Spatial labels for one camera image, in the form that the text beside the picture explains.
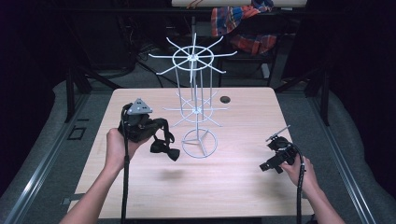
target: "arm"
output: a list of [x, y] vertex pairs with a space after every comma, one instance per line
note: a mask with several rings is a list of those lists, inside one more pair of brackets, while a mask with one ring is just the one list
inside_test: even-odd
[[[318, 185], [317, 177], [314, 171], [314, 165], [306, 157], [304, 157], [304, 164], [306, 172], [304, 173], [303, 193], [306, 195], [309, 203], [312, 206], [312, 209], [314, 209], [318, 223], [345, 223], [332, 207], [326, 197], [326, 194]], [[280, 167], [288, 173], [291, 182], [293, 182], [293, 184], [296, 186], [300, 173], [300, 165], [301, 161], [299, 155], [297, 155], [296, 161], [293, 165], [288, 165], [287, 163], [282, 163], [280, 165]]]
[[[106, 162], [102, 172], [78, 203], [67, 213], [61, 223], [96, 223], [108, 191], [123, 168], [125, 146], [123, 136], [111, 129], [106, 136]], [[128, 141], [130, 158], [147, 140], [139, 143]]]

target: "gray carpet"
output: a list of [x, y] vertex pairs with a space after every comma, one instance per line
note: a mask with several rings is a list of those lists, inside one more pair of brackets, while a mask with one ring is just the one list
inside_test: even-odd
[[[280, 61], [285, 61], [286, 54], [280, 55]], [[157, 71], [169, 66], [169, 62], [147, 58], [142, 61]], [[273, 87], [280, 85], [282, 63], [277, 65]], [[175, 80], [172, 74], [165, 77]], [[115, 83], [127, 88], [165, 88], [174, 87], [174, 83], [164, 77], [156, 77], [152, 73], [137, 66], [126, 76], [111, 78]], [[188, 80], [183, 77], [182, 84], [188, 86]], [[64, 198], [70, 198], [75, 191], [79, 176], [88, 158], [94, 137], [105, 113], [111, 90], [103, 84], [91, 80], [94, 91], [90, 95], [81, 95], [76, 91], [78, 112], [70, 124], [65, 125], [65, 85], [61, 83], [54, 91], [56, 102], [48, 123], [37, 139], [32, 152], [27, 158], [7, 192], [0, 200], [0, 222], [10, 218], [9, 213], [15, 210], [15, 204], [21, 200], [24, 188], [34, 176], [35, 169], [42, 164], [43, 158], [53, 148], [59, 148], [54, 155], [54, 163], [49, 165], [49, 172], [44, 175], [44, 182], [38, 186], [33, 200], [25, 205], [18, 214], [22, 223], [56, 223], [66, 213], [67, 204], [62, 204]], [[363, 146], [353, 121], [343, 105], [331, 94], [329, 121], [330, 127], [323, 127], [318, 119], [317, 99], [305, 98], [300, 86], [288, 92], [277, 95], [285, 120], [290, 124], [290, 134], [306, 157], [315, 164], [318, 182], [326, 192], [329, 200], [346, 223], [370, 223], [361, 217], [354, 204], [351, 191], [345, 179], [340, 175], [334, 162], [333, 145], [325, 131], [333, 134], [350, 172], [353, 174], [361, 194], [367, 202], [367, 207], [373, 214], [376, 223], [391, 223], [396, 220], [396, 202], [378, 186], [373, 175], [364, 162]], [[179, 220], [134, 220], [132, 223], [294, 223], [295, 217], [252, 217], [252, 218], [213, 218], [213, 219], [179, 219]], [[100, 223], [119, 223], [117, 219], [100, 220]]]

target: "colorful fabric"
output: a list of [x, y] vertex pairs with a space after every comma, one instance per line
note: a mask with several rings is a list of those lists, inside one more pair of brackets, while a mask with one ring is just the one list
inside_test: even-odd
[[[227, 35], [235, 29], [241, 20], [272, 10], [272, 0], [252, 0], [250, 6], [215, 7], [212, 10], [212, 35]], [[252, 55], [265, 54], [276, 42], [275, 35], [235, 35], [231, 44], [236, 49], [249, 52]]]

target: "chair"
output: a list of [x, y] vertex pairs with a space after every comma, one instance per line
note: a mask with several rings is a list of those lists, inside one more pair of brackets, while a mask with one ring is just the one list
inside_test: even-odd
[[[287, 18], [277, 14], [259, 14], [252, 16], [247, 19], [241, 20], [240, 24], [228, 33], [223, 38], [221, 44], [221, 53], [237, 53], [229, 57], [220, 57], [218, 60], [218, 69], [223, 70], [225, 62], [229, 63], [249, 63], [258, 65], [257, 70], [261, 69], [263, 63], [271, 64], [269, 68], [269, 77], [267, 79], [267, 86], [270, 86], [272, 74], [276, 63], [276, 56], [279, 48], [279, 42], [283, 35], [287, 32], [290, 22]], [[274, 46], [266, 51], [265, 54], [252, 55], [249, 52], [242, 51], [241, 49], [234, 49], [230, 43], [230, 40], [235, 35], [275, 35], [276, 42]], [[219, 87], [221, 87], [221, 81], [226, 78], [227, 75], [219, 74]], [[227, 79], [247, 79], [243, 76], [238, 77], [227, 77]], [[261, 80], [265, 80], [264, 74], [262, 74]]]

